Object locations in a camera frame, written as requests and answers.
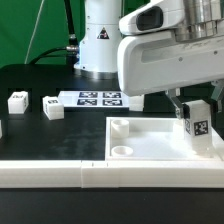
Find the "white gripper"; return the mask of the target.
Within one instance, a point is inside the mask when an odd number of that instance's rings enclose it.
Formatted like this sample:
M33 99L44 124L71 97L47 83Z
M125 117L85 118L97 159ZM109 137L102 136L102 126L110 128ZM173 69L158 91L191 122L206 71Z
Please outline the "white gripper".
M217 112L222 111L224 28L212 37L193 42L176 42L171 30L127 36L119 45L117 64L122 92L137 96L167 90L178 119L184 118L184 109L178 99L180 90L174 88L209 81L213 81L211 98Z

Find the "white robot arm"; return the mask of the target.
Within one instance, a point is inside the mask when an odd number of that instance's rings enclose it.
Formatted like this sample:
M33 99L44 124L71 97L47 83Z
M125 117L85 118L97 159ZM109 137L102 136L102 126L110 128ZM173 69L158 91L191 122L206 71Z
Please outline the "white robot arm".
M116 77L128 96L164 91L183 118L178 89L214 85L224 99L224 0L150 0L124 16L121 0L84 0L85 36L74 66L95 79Z

